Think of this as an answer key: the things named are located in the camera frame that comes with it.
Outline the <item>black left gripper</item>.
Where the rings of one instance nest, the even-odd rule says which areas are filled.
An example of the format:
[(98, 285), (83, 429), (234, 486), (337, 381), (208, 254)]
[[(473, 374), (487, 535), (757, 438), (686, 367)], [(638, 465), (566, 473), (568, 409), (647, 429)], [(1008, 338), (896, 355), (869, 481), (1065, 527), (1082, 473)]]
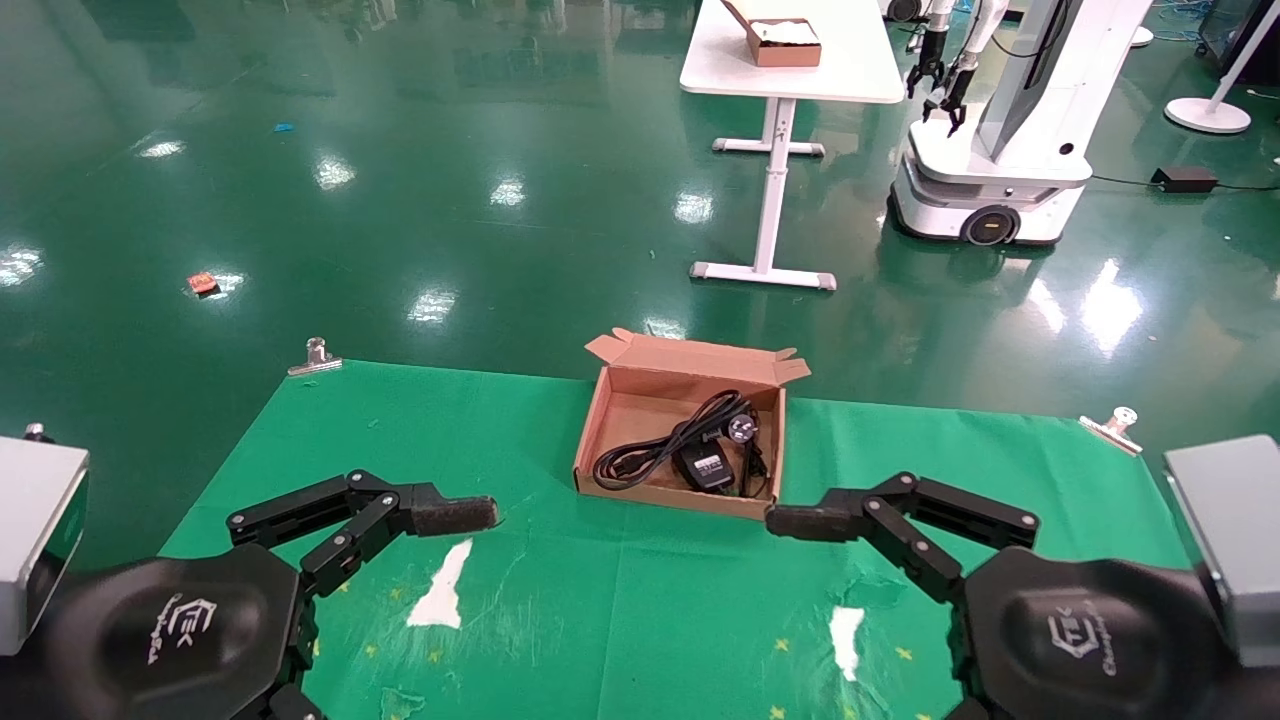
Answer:
[(325, 720), (314, 635), (300, 573), (257, 546), (96, 573), (46, 612), (45, 715)]

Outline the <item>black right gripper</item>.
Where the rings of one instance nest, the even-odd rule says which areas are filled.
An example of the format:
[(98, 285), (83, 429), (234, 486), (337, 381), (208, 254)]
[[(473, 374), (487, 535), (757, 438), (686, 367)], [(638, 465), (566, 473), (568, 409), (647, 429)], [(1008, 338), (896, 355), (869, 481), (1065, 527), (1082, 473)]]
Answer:
[(963, 692), (946, 720), (1275, 719), (1192, 571), (1005, 550), (963, 584)]

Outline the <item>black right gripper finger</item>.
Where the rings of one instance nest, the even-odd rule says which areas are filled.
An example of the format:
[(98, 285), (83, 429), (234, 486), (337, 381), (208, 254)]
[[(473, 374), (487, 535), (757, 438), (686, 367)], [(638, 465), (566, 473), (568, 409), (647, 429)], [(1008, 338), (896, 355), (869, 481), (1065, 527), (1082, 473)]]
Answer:
[(992, 550), (1029, 550), (1041, 528), (1028, 510), (909, 471), (869, 489), (828, 489), (815, 505), (776, 503), (765, 511), (765, 529), (773, 536), (865, 541), (933, 601), (955, 603), (963, 592), (963, 566), (914, 520)]

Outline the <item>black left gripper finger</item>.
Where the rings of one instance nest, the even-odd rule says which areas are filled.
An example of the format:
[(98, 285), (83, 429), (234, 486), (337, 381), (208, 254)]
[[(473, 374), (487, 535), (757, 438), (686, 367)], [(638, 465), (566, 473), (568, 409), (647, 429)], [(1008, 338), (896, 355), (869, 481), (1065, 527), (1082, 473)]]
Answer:
[(303, 592), (328, 597), (399, 536), (462, 536), (498, 521), (490, 496), (447, 498), (433, 483), (396, 486), (353, 470), (237, 510), (227, 528), (234, 546), (273, 548), (334, 527), (300, 561)]

